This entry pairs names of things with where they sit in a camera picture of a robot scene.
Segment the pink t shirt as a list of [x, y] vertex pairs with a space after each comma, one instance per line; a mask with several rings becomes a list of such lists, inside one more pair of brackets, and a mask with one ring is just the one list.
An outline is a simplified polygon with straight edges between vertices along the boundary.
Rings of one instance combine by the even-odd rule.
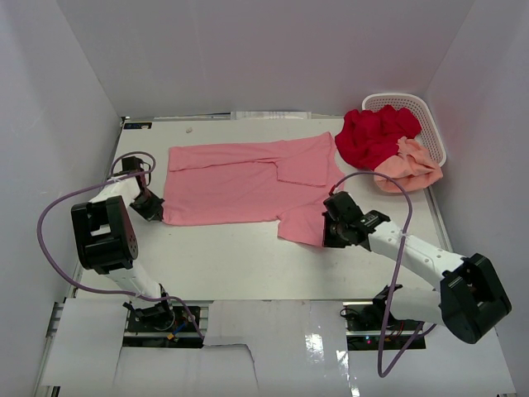
[[333, 136], [266, 143], [174, 146], [164, 184], [171, 226], [276, 222], [279, 238], [323, 242], [331, 187], [343, 177]]

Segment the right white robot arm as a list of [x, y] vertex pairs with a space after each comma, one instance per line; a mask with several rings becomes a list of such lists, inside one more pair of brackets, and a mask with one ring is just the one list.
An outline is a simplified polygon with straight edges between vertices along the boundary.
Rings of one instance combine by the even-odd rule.
[[434, 323], [475, 344], [511, 313], [510, 299], [486, 256], [462, 256], [408, 235], [379, 211], [363, 213], [347, 192], [331, 194], [324, 206], [324, 247], [361, 246], [398, 261], [431, 286], [396, 285], [377, 293], [363, 316], [380, 328], [393, 329], [403, 320]]

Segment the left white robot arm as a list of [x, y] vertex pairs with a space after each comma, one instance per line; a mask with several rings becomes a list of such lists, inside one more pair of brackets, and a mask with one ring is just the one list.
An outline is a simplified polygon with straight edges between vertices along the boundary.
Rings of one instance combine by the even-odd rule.
[[112, 280], [130, 292], [125, 307], [141, 323], [166, 330], [174, 323], [174, 309], [162, 284], [153, 280], [138, 261], [139, 246], [129, 211], [148, 222], [163, 220], [163, 202], [149, 189], [153, 165], [136, 152], [118, 158], [121, 170], [110, 184], [86, 203], [71, 208], [78, 257], [85, 270]]

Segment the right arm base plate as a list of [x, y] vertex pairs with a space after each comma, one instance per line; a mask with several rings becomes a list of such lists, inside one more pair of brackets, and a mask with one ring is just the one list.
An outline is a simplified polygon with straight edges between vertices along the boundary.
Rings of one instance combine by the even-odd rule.
[[[346, 322], [346, 341], [349, 352], [378, 350], [384, 311], [371, 303], [345, 305], [340, 316]], [[386, 327], [384, 349], [398, 351], [416, 330], [418, 322], [390, 317]]]

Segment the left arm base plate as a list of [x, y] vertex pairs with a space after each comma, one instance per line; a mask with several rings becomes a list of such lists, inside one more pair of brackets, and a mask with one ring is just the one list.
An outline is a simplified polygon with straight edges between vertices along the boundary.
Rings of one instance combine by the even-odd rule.
[[173, 313], [149, 316], [129, 311], [122, 345], [124, 347], [200, 349], [203, 340], [192, 323], [194, 319], [202, 335], [207, 331], [208, 304], [190, 304], [189, 313], [181, 304], [172, 304]]

